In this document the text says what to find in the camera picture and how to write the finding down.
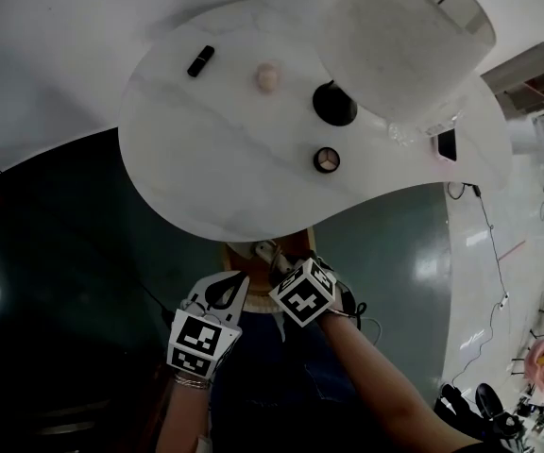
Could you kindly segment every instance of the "pink object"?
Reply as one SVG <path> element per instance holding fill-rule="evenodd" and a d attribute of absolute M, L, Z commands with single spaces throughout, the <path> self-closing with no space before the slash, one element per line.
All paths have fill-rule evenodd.
<path fill-rule="evenodd" d="M 524 373 L 534 385 L 544 390 L 544 363 L 539 364 L 538 360 L 544 356 L 544 340 L 536 341 L 524 360 Z"/>

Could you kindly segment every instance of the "lamp base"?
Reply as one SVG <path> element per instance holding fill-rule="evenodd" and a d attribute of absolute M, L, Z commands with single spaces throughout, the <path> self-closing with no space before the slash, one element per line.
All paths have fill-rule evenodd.
<path fill-rule="evenodd" d="M 331 126 L 347 126 L 358 114 L 358 105 L 334 80 L 316 89 L 312 102 L 318 117 Z"/>

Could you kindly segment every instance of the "desk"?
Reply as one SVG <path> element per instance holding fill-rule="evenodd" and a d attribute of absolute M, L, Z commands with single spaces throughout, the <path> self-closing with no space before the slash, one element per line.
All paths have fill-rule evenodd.
<path fill-rule="evenodd" d="M 376 196 L 455 181 L 501 188 L 511 170 L 502 111 L 472 76 L 457 125 L 458 162 L 431 140 L 402 146 L 384 121 L 359 108 L 346 127 L 321 121 L 314 90 L 331 78 L 313 47 L 332 0 L 246 0 L 195 17 L 158 42 L 133 73 L 119 118 L 127 172 L 142 198 L 173 225 L 210 240 L 288 235 Z M 187 68 L 205 45 L 215 55 L 198 78 Z M 259 93 L 257 66 L 281 68 L 273 94 Z M 331 175 L 313 156 L 330 146 Z"/>

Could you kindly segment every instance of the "clear plastic item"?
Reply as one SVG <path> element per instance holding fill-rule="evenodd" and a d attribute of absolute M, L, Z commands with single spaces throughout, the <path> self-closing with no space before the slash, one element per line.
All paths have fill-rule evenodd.
<path fill-rule="evenodd" d="M 457 121 L 463 118 L 466 103 L 467 97 L 461 95 L 445 101 L 416 125 L 389 123 L 387 126 L 389 137 L 398 144 L 409 145 L 455 129 Z"/>

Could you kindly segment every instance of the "dark green floor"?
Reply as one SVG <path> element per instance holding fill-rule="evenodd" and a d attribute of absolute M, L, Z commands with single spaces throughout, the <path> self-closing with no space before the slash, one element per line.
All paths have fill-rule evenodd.
<path fill-rule="evenodd" d="M 111 387 L 111 371 L 167 341 L 134 278 L 173 310 L 221 270 L 220 243 L 168 224 L 137 194 L 115 129 L 16 166 L 0 189 L 0 396 L 67 404 Z M 382 322 L 380 349 L 432 402 L 450 314 L 442 187 L 377 198 L 314 231 L 320 255 Z"/>

